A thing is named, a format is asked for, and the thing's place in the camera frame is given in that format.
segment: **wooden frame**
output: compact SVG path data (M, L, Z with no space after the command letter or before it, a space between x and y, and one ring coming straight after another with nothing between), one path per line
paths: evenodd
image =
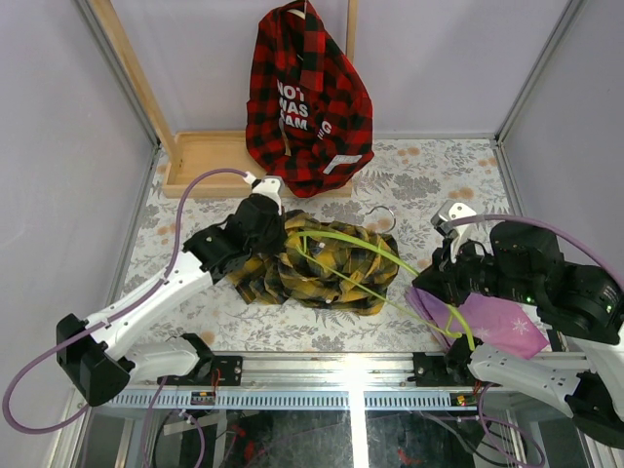
M353 61L358 0L348 0L348 2L345 54L350 61ZM191 180L211 169L231 167L249 171L256 176L264 176L265 171L247 152L244 131L179 132L174 136L111 0L91 0L91 4L102 30L106 33L135 88L136 95L156 135L169 154L170 162L163 183L165 196L179 198ZM348 182L344 187L325 192L321 196L350 197L351 191L352 183ZM209 177L191 191L193 198L245 197L248 194L249 186L235 175ZM286 190L283 196L292 197L293 194L290 190Z

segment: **floral tablecloth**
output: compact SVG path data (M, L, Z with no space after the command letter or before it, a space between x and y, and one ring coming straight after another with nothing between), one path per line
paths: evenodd
M429 222L447 200L469 204L478 213L505 213L509 205L484 139L381 139L374 143L374 159L354 177L351 199L287 199L287 210L302 209L321 221L339 219L385 230L392 224L383 205L396 215L391 232L401 258L425 268L441 242ZM152 182L136 246L126 277L128 292L162 268L174 240L177 200L165 198L161 184L166 154L162 154ZM239 200L189 200L182 219L182 239L234 212ZM487 238L480 227L475 236ZM406 305L404 292L410 275L401 271L389 296ZM140 341L161 341L183 332L196 332L218 351L436 351L440 347L427 327L386 304L372 317L348 312L315 310L294 301L281 306L246 305L225 280L201 292L154 325Z

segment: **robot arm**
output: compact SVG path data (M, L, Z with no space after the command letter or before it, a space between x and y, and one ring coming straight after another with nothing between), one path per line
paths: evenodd
M205 291L225 275L240 269L253 254L275 254L284 246L286 231L280 199L283 182L265 177L253 183L252 195L222 224L195 233L177 254L165 279L163 269L128 295L84 321L73 314L57 325L63 342L88 325L106 326L68 346L57 361L89 405L102 405L131 382L163 375L204 378L214 355L195 334L162 343L135 345L142 332L195 293ZM162 286L121 320L108 322L117 311L134 304L159 281Z
M445 240L412 284L456 306L470 293L536 305L542 322L586 353L592 371L550 369L484 344L463 364L474 377L551 405L590 437L624 449L622 291L602 268L565 261L557 237L546 229L501 222L490 231L490 254L465 230L446 228L446 221L473 214L448 202L434 216Z

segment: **clothing label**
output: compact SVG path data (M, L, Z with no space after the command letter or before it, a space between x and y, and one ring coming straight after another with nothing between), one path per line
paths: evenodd
M347 156L346 154L336 154L328 166L323 171L323 174L330 174L339 164L355 164L362 159L362 155L358 154L357 156Z

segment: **red plaid shirt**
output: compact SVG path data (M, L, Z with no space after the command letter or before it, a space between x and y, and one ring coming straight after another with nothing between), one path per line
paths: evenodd
M304 4L305 21L288 13ZM247 112L250 154L298 197L341 187L372 159L371 99L309 1L259 23Z

